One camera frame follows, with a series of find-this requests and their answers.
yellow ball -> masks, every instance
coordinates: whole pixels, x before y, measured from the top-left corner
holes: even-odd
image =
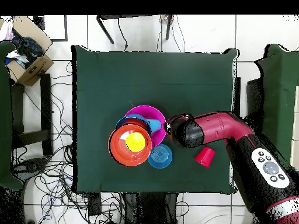
[[[145,139],[141,133],[134,132],[127,137],[126,145],[129,150],[139,152],[145,147]]]

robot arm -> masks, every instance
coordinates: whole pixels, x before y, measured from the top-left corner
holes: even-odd
[[[234,180],[246,207],[261,220],[299,224],[299,178],[271,154],[241,119],[228,112],[181,114],[164,125],[179,146],[193,148],[223,139]]]

green tablecloth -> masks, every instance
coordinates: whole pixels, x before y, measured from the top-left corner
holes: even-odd
[[[0,186],[11,190],[23,188],[23,183],[11,175],[12,157],[12,105],[9,74],[4,59],[15,46],[9,41],[0,42]]]
[[[290,163],[296,86],[299,85],[299,52],[271,44],[257,61],[264,89],[262,132]]]
[[[202,148],[178,148],[166,136],[163,144],[171,148],[173,160],[162,170],[147,161],[136,167],[116,163],[107,142],[117,121],[141,104],[158,108],[166,119],[184,112],[230,110],[236,50],[226,54],[90,52],[76,46],[72,56],[77,61],[78,191],[235,191],[223,141],[209,145],[215,157],[207,169],[194,161]]]

light blue bowl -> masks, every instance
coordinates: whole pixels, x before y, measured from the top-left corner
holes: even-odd
[[[150,165],[156,169],[164,169],[168,167],[171,161],[171,149],[164,144],[159,144],[155,147],[148,158]]]

blue plate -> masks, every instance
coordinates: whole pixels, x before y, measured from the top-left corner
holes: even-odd
[[[166,168],[171,163],[171,161],[171,149],[169,149],[168,146],[164,144],[159,144],[157,147],[155,147],[148,158],[148,162],[150,163],[150,165],[156,169]]]
[[[146,118],[144,118],[143,116],[141,116],[139,114],[130,114],[128,116],[125,116],[125,117],[121,118],[116,123],[116,129],[118,129],[119,127],[121,127],[124,124],[124,122],[126,121],[127,118],[137,118],[139,120],[143,120],[143,122],[145,122],[147,124],[147,126],[148,126],[147,132],[151,136],[152,130],[151,130],[150,122],[148,122]]]

